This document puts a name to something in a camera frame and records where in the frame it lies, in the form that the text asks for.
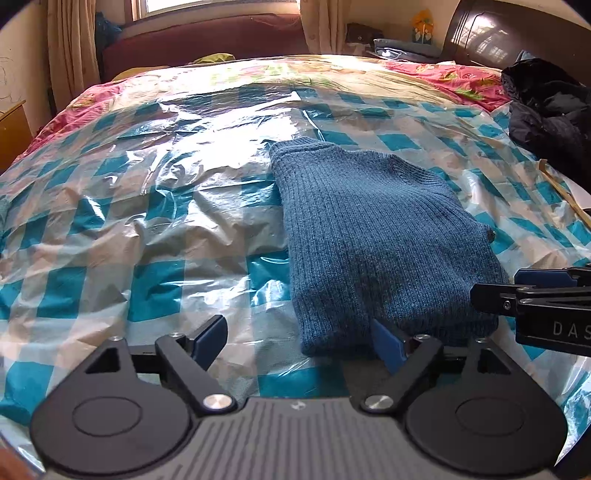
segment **blue sweater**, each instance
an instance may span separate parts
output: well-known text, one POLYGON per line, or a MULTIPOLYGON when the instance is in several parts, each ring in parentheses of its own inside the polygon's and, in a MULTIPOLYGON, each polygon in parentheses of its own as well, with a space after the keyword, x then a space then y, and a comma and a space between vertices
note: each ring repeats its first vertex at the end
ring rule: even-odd
POLYGON ((304 354, 370 345, 371 318, 456 346, 496 329, 470 305, 474 283, 507 281, 494 234, 445 181, 396 155, 306 137, 273 145, 271 168, 304 354))

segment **curtain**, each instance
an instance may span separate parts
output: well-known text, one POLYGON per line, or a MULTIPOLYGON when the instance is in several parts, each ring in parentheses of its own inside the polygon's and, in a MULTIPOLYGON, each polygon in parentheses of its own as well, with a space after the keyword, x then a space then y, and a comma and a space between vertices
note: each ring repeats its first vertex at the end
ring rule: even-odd
POLYGON ((95 49, 96 0, 48 0, 51 89, 58 111, 100 83, 95 49))
POLYGON ((300 0, 301 23, 311 53, 343 53, 350 0, 300 0))

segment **wooden cabinet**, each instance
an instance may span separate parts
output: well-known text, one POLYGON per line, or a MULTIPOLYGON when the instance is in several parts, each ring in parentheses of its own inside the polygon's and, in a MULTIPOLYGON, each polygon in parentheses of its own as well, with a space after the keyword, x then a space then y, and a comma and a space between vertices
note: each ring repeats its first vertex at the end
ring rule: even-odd
POLYGON ((24 103, 16 104, 0 116, 0 173, 27 149, 33 139, 22 107, 24 103))

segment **folded sweater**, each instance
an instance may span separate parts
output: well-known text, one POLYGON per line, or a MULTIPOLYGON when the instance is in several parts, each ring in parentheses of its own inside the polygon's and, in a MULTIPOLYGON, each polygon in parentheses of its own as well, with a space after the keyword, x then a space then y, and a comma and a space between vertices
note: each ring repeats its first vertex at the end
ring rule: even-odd
POLYGON ((496 329, 470 305, 474 283, 507 281, 493 232, 445 181, 396 155, 306 137, 270 154, 304 354, 370 345, 371 318, 456 346, 496 329))

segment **headboard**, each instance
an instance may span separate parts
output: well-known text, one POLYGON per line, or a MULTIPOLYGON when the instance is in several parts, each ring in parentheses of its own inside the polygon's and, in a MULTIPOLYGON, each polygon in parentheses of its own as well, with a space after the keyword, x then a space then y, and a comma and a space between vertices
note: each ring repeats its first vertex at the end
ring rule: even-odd
POLYGON ((447 31, 443 59, 503 69, 520 52, 562 67, 591 85, 591 31, 554 15, 497 0, 461 0, 447 31))

